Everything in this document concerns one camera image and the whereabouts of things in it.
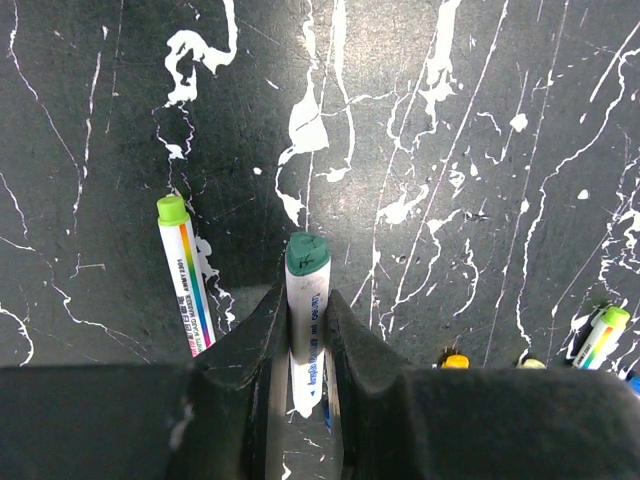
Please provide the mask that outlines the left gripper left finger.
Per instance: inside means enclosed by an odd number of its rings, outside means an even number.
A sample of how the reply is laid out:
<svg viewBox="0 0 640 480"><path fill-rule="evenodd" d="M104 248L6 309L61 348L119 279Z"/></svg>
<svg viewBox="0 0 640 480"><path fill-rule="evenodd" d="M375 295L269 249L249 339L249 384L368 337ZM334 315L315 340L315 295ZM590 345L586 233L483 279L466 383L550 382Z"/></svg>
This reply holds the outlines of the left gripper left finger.
<svg viewBox="0 0 640 480"><path fill-rule="evenodd" d="M8 367L5 479L278 479L287 301L253 312L184 364Z"/></svg>

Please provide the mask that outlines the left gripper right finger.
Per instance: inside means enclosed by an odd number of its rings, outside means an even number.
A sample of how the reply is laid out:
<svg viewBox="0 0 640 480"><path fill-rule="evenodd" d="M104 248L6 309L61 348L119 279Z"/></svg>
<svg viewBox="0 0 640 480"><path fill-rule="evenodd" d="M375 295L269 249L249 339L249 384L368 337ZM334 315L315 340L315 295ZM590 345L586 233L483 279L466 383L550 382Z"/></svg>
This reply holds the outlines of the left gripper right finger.
<svg viewBox="0 0 640 480"><path fill-rule="evenodd" d="M342 479L635 479L639 401L573 369L432 369L397 354L338 292L326 311Z"/></svg>

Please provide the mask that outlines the green cap marker pen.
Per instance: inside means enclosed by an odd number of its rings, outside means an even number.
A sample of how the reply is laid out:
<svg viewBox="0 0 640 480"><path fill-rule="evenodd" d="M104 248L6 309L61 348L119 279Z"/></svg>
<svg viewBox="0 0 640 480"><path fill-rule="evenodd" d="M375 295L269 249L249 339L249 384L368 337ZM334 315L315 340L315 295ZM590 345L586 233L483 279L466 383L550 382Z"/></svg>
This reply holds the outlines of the green cap marker pen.
<svg viewBox="0 0 640 480"><path fill-rule="evenodd" d="M305 419L322 397L330 275L326 240L306 232L292 234L285 262L290 373L293 405Z"/></svg>

